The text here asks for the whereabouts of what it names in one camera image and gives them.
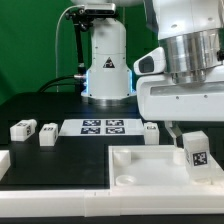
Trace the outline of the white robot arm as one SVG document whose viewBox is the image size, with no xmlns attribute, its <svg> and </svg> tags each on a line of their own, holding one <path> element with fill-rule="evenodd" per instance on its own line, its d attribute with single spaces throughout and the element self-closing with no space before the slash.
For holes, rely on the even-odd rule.
<svg viewBox="0 0 224 224">
<path fill-rule="evenodd" d="M 224 0 L 71 0 L 93 20 L 92 65 L 81 92 L 107 104 L 135 96 L 147 121 L 224 120 Z M 131 85 L 124 26 L 115 8 L 143 4 L 159 46 L 134 63 Z"/>
</svg>

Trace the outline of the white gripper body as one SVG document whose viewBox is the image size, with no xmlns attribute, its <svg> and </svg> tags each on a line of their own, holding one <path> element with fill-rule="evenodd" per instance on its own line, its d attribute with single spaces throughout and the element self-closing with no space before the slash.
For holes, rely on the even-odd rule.
<svg viewBox="0 0 224 224">
<path fill-rule="evenodd" d="M 145 120 L 224 121 L 224 71 L 185 85 L 175 85 L 167 75 L 141 77 L 137 102 Z"/>
</svg>

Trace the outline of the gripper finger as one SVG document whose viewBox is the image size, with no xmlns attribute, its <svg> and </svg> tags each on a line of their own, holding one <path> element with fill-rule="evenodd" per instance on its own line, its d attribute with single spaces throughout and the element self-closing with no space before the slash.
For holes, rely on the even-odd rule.
<svg viewBox="0 0 224 224">
<path fill-rule="evenodd" d="M 182 145 L 182 131 L 177 121 L 165 121 L 165 128 L 173 139 L 173 144 L 178 147 Z"/>
</svg>

